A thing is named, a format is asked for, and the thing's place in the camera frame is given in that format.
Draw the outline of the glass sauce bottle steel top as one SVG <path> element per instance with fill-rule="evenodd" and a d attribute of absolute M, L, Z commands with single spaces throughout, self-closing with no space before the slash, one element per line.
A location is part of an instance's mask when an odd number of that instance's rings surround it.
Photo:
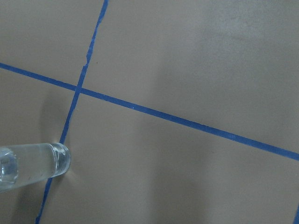
<path fill-rule="evenodd" d="M 58 142 L 3 146 L 0 148 L 0 191 L 62 175 L 70 164 L 69 149 Z"/>

